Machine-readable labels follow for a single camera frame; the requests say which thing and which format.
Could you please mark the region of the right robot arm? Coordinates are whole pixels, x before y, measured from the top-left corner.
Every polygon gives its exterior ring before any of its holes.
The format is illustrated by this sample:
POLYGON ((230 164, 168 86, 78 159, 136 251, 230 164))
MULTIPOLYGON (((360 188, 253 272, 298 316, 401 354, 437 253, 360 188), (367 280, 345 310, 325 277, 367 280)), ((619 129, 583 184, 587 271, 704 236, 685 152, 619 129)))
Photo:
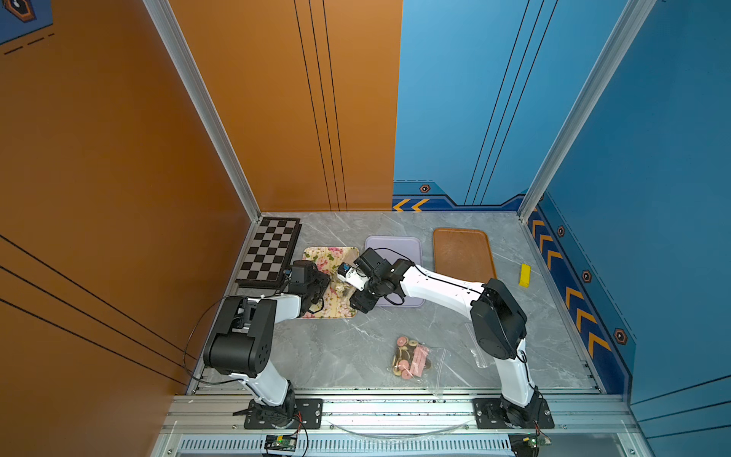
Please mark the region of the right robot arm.
POLYGON ((352 265, 341 264, 337 274, 354 287, 350 306, 358 312, 371 312, 380 299, 395 294, 402 299, 423 299, 468 318, 477 346, 494 359, 501 382, 498 400, 473 402, 480 428, 555 427, 548 402, 530 374, 527 315, 502 281, 458 280, 408 258, 390 263, 376 249, 367 249, 352 265))

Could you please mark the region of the ziploc bag of beige cookies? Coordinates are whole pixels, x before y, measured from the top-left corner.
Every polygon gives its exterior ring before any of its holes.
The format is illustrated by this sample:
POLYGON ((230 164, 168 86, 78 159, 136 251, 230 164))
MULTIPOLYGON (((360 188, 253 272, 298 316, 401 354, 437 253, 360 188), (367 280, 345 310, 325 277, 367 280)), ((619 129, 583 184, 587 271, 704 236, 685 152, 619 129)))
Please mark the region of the ziploc bag of beige cookies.
POLYGON ((348 299, 354 291, 354 287, 345 279, 346 271, 349 268, 347 264, 341 264, 338 267, 334 267, 333 273, 331 274, 331 289, 337 297, 342 299, 348 299))

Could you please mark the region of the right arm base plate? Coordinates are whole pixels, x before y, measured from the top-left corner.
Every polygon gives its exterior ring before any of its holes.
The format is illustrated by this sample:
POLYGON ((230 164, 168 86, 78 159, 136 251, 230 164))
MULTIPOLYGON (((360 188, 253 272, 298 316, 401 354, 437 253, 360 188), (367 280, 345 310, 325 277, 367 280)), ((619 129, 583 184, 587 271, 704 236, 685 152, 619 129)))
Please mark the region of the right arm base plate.
POLYGON ((480 430, 555 428, 553 415, 542 396, 535 396, 525 407, 516 406, 504 398, 475 398, 472 400, 472 407, 480 430))

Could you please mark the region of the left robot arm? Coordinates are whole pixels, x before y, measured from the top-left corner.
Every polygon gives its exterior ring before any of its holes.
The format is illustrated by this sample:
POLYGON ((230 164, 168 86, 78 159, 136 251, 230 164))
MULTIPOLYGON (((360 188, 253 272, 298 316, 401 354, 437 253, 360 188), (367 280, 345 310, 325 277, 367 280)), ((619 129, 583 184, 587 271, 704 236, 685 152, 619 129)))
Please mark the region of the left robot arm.
POLYGON ((329 289, 330 276, 312 261, 299 260, 287 271, 283 291, 262 297, 230 295, 203 348, 204 365, 253 396, 241 413, 253 422, 287 428, 296 420, 291 381, 270 361, 275 325, 305 316, 329 289))

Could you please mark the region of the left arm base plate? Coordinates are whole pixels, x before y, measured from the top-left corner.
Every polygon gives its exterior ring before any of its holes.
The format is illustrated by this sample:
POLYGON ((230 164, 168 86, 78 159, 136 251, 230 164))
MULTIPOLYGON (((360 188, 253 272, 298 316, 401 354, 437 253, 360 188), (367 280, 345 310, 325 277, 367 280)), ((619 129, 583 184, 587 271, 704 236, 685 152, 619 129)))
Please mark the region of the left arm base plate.
POLYGON ((324 401, 320 398, 294 398, 283 406, 260 405, 249 402, 244 428, 246 430, 319 430, 322 424, 324 401))

